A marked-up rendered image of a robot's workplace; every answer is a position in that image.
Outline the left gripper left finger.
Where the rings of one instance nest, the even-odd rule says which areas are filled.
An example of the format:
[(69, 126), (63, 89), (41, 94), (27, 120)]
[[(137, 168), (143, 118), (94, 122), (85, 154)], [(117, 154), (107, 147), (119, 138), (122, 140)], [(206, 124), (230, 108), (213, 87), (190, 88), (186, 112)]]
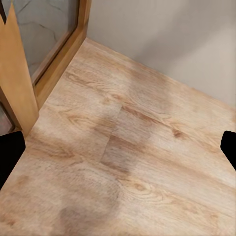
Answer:
[(0, 190), (26, 149), (22, 131), (0, 136)]

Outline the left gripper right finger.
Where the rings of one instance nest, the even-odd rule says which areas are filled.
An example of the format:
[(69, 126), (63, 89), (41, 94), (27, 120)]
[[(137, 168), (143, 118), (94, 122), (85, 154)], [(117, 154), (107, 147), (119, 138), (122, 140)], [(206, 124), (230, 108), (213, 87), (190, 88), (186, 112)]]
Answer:
[(236, 170), (236, 133), (228, 130), (225, 131), (220, 147)]

